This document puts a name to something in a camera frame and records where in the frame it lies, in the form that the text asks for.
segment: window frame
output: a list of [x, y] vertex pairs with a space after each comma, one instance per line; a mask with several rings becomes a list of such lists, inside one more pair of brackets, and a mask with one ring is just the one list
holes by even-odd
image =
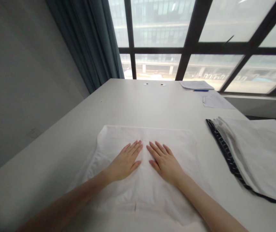
[[120, 54], [130, 54], [133, 79], [137, 79], [135, 54], [181, 54], [175, 81], [182, 81], [192, 54], [243, 55], [219, 93], [251, 96], [276, 96], [276, 86], [268, 93], [225, 92], [252, 55], [276, 55], [276, 47], [259, 47], [276, 25], [276, 2], [248, 42], [199, 42], [212, 0], [196, 0], [183, 47], [135, 47], [131, 0], [124, 0], [129, 47], [119, 47]]

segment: blue curtain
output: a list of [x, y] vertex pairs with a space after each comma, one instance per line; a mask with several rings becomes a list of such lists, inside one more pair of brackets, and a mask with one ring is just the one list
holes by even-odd
[[90, 92], [124, 79], [108, 0], [46, 0]]

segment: white table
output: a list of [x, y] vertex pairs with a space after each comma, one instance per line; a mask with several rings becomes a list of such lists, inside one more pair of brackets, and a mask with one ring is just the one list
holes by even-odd
[[0, 230], [16, 229], [63, 195], [102, 127], [122, 125], [191, 130], [219, 204], [249, 231], [276, 231], [276, 204], [230, 173], [205, 122], [217, 116], [246, 119], [238, 110], [204, 108], [178, 82], [110, 79], [0, 168]]

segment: folded fabric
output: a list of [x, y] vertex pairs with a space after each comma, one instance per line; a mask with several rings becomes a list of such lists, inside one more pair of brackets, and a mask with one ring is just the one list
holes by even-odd
[[217, 118], [245, 182], [254, 191], [276, 200], [276, 120]]
[[243, 179], [242, 174], [239, 171], [239, 168], [237, 167], [235, 160], [232, 156], [232, 152], [230, 151], [230, 148], [228, 146], [228, 144], [225, 142], [223, 136], [221, 135], [221, 133], [216, 129], [214, 123], [212, 122], [212, 120], [210, 119], [206, 119], [206, 122], [211, 130], [211, 133], [214, 137], [214, 139], [216, 140], [225, 160], [226, 163], [229, 167], [230, 172], [241, 182], [241, 184], [250, 192], [254, 193], [255, 195], [265, 198], [266, 200], [268, 200], [269, 202], [272, 203], [276, 203], [276, 200], [270, 197], [267, 197], [263, 194], [258, 193], [257, 191], [255, 191], [250, 185], [248, 185], [245, 180]]
[[210, 185], [201, 171], [195, 138], [188, 130], [104, 126], [97, 137], [91, 162], [82, 167], [70, 189], [101, 172], [126, 144], [135, 140], [142, 140], [144, 144], [137, 157], [142, 161], [139, 168], [124, 180], [103, 189], [88, 207], [97, 211], [130, 211], [172, 218], [183, 226], [200, 222], [201, 217], [182, 193], [164, 181], [149, 164], [153, 157], [145, 147], [149, 141], [166, 144], [183, 170], [212, 197]]

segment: gray wall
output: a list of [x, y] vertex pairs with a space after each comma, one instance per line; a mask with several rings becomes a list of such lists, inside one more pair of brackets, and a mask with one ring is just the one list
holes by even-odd
[[223, 96], [246, 116], [276, 119], [276, 97]]
[[0, 0], [0, 167], [89, 95], [44, 0]]

